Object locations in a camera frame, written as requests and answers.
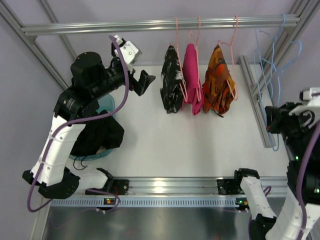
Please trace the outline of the blue wire hanger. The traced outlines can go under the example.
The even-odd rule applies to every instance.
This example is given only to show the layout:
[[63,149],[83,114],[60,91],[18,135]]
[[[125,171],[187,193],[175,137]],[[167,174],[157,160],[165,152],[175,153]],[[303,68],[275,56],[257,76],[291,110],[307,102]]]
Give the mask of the blue wire hanger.
[[[295,56],[295,58],[293,58],[292,60],[288,61],[288,63],[286,65],[284,65],[283,67],[281,68],[276,68],[275,67],[275,64],[273,62],[273,60],[271,62],[265,60],[264,58],[262,58],[263,60],[265,60],[265,62],[268,62],[268,63],[271,63],[271,70],[272,68],[274,68],[274,72],[275,72],[275,76],[277,77],[277,102],[276,102],[276,107],[279,107],[280,106],[280,99],[281,99],[281,81],[280,81],[280,77],[284,74],[285,70],[293,63],[295,63],[300,55],[301,55],[301,52],[302,52],[302,48],[303,48],[303,45],[302,45],[302,42],[300,40],[294,40],[291,42],[292,45],[295,45],[295,44],[298,44],[299,45],[299,50],[297,52],[297,55]],[[270,87],[271,87],[271,95],[269,93],[269,90],[267,91],[268,92],[268,97],[269,99],[273,99],[273,84],[270,83]],[[274,141],[274,138],[272,136],[272,134],[276,134],[276,133],[268,133],[268,137],[271,139],[271,142],[273,143]],[[274,152],[277,152],[280,148],[280,137],[279,137],[279,133],[276,134],[276,143],[275,145],[272,146],[272,150]]]

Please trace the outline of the black trousers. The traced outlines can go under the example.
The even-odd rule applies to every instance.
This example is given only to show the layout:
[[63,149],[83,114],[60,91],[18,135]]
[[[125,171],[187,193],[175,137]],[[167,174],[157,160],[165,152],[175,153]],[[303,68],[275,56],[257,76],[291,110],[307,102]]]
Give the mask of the black trousers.
[[[77,137],[70,155],[91,156],[97,154],[100,147],[108,149],[119,148],[123,142],[125,130],[112,116],[89,121]],[[75,170],[84,170],[87,166],[82,160],[73,160]]]

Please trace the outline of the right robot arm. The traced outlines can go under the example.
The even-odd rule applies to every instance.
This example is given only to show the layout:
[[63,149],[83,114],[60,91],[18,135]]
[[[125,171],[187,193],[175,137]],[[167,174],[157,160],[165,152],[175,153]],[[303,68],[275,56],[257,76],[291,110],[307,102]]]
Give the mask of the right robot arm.
[[280,134],[293,159],[288,162],[287,190],[278,215],[271,209],[256,170],[239,168],[234,180],[251,214],[251,240],[305,240],[320,218],[319,106],[287,102],[266,106],[266,130]]

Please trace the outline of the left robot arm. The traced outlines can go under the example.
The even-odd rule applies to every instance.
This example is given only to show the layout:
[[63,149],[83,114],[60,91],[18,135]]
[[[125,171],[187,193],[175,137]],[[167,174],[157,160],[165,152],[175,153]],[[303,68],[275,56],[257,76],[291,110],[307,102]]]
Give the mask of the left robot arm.
[[120,146],[124,129],[111,111],[99,111],[99,100],[119,87],[141,96],[155,80],[145,70],[135,79],[117,56],[105,67],[93,51],[80,54],[70,67],[71,86],[60,94],[53,110],[51,129],[36,165],[23,172],[23,179],[46,199],[67,199],[76,192],[107,192],[113,176],[98,167],[80,175],[67,167],[70,156],[94,155],[99,148]]

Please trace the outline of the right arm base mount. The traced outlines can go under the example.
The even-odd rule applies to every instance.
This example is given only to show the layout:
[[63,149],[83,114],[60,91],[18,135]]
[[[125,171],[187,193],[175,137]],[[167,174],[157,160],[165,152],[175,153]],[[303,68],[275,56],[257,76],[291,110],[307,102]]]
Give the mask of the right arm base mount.
[[240,184],[233,178],[218,179],[217,190],[219,195],[243,195]]

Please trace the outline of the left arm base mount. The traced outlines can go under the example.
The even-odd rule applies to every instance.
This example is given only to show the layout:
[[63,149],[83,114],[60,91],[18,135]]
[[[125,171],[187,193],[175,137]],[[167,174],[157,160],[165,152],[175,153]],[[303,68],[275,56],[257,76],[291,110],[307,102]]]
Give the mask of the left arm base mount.
[[86,195],[109,195],[124,196],[129,190],[128,179],[109,178],[102,188],[89,188],[85,190]]

